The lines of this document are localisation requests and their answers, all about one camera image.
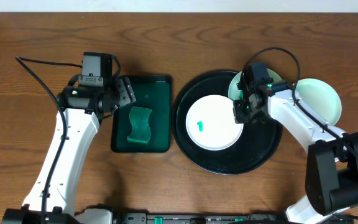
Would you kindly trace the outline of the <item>green scrubbing sponge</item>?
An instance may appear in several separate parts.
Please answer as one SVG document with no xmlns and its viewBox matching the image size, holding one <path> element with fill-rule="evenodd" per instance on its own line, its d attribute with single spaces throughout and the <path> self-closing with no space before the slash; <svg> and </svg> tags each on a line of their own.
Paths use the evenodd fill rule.
<svg viewBox="0 0 358 224">
<path fill-rule="evenodd" d="M 133 106 L 129 112 L 131 132 L 127 140 L 132 143 L 148 144 L 151 138 L 149 118 L 152 109 Z"/>
</svg>

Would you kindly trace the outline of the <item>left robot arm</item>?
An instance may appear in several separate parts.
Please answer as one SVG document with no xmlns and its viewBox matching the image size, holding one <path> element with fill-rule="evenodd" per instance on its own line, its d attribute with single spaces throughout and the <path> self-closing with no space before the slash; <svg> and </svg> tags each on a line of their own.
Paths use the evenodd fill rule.
<svg viewBox="0 0 358 224">
<path fill-rule="evenodd" d="M 106 112 L 135 102 L 127 77 L 74 76 L 58 96 L 59 112 L 42 169 L 20 209 L 8 208 L 3 223 L 119 223 L 97 204 L 75 213 L 78 182 L 88 149 Z"/>
</svg>

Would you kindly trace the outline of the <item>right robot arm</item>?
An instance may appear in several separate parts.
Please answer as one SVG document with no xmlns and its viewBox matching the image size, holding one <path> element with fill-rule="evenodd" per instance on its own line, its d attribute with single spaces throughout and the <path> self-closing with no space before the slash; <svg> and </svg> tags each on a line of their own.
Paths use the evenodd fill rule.
<svg viewBox="0 0 358 224">
<path fill-rule="evenodd" d="M 285 210 L 291 223 L 323 223 L 358 205 L 358 133 L 333 126 L 308 106 L 294 84 L 239 81 L 243 98 L 235 100 L 238 123 L 273 119 L 307 153 L 306 195 Z"/>
</svg>

